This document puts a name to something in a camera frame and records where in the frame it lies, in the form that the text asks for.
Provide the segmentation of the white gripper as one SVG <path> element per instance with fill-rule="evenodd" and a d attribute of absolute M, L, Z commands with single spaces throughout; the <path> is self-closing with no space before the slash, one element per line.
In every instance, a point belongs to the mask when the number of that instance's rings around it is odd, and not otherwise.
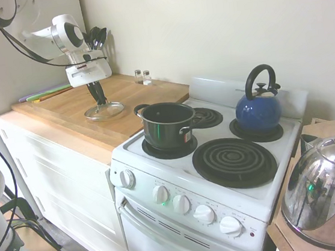
<path fill-rule="evenodd" d="M 107 98 L 99 82 L 101 79 L 107 79 L 112 75 L 110 65 L 105 58 L 100 58 L 78 66 L 69 66 L 66 68 L 66 74 L 70 85 L 74 88 L 87 84 L 88 91 L 97 105 L 107 103 Z"/>

